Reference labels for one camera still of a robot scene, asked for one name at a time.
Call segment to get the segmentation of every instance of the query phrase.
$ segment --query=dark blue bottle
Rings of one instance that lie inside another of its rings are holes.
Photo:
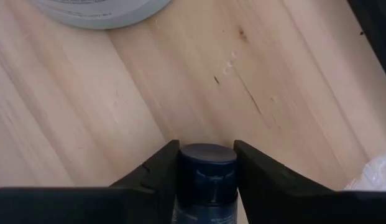
[[[181,149],[173,223],[236,224],[236,153],[215,144]]]

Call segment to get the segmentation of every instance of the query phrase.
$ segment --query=can cap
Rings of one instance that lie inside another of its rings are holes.
[[[237,199],[237,154],[232,149],[216,144],[190,144],[180,152],[179,203],[217,205]]]

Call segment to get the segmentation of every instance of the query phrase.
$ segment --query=spray can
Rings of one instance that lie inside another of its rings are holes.
[[[30,0],[47,16],[72,26],[112,29],[139,22],[170,0]]]
[[[215,144],[191,144],[180,150],[176,224],[236,224],[236,153]]]

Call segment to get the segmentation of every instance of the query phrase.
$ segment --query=wooden surface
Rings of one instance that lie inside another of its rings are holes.
[[[386,153],[360,32],[341,0],[173,0],[110,31],[0,0],[0,186],[108,185],[170,139],[242,139],[341,189]]]

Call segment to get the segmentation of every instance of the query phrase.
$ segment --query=plastic bag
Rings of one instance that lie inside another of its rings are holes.
[[[361,177],[354,179],[346,189],[386,191],[386,155],[366,164]]]

